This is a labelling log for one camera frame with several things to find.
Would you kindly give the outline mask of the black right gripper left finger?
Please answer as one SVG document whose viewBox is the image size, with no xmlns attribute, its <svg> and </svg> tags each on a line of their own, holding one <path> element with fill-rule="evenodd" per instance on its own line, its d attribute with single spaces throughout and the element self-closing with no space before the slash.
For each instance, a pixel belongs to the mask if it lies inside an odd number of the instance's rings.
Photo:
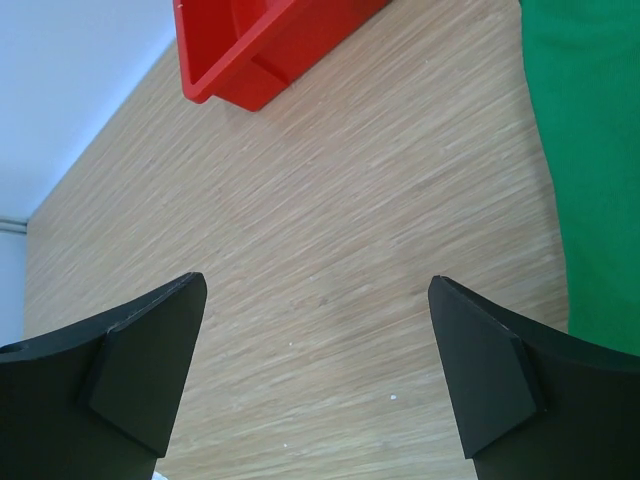
<svg viewBox="0 0 640 480">
<path fill-rule="evenodd" d="M 2 478 L 151 478 L 168 450 L 205 304 L 205 278 L 190 272 L 2 347 Z"/>
</svg>

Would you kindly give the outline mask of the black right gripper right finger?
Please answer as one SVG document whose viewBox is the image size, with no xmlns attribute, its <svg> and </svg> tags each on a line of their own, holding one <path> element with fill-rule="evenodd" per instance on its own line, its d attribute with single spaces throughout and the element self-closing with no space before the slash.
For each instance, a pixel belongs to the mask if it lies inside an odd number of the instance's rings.
<svg viewBox="0 0 640 480">
<path fill-rule="evenodd" d="M 639 359 L 445 277 L 428 299 L 463 453 L 480 479 L 636 479 Z"/>
</svg>

